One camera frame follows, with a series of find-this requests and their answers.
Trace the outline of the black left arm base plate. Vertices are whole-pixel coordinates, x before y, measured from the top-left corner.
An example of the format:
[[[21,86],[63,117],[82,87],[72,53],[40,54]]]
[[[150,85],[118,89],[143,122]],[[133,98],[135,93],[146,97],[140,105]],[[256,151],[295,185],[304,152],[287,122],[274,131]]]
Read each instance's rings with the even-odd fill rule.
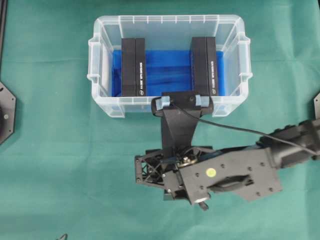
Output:
[[[15,131],[16,97],[0,83],[0,144]]]

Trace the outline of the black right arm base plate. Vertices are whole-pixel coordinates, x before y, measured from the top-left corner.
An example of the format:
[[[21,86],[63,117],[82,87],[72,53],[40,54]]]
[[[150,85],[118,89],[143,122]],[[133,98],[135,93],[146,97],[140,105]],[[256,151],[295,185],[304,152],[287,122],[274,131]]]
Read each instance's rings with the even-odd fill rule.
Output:
[[[313,99],[315,119],[320,118],[320,92]]]

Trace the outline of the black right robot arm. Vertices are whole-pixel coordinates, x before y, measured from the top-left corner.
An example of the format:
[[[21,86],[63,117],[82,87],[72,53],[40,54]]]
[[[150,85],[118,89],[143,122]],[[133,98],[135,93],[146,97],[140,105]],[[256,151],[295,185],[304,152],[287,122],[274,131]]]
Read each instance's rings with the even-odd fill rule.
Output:
[[[320,122],[306,120],[277,129],[252,146],[148,150],[135,157],[135,180],[162,189],[166,200],[187,200],[206,210],[211,193],[232,192],[254,201],[280,192],[279,169],[319,156]]]

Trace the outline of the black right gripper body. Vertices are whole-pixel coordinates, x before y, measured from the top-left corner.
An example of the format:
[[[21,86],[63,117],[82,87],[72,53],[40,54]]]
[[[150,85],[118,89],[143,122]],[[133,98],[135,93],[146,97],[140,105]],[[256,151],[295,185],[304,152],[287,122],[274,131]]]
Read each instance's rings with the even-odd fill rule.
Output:
[[[215,192],[215,168],[200,164],[213,152],[210,146],[147,150],[134,159],[136,183],[162,189],[166,201],[206,201]]]

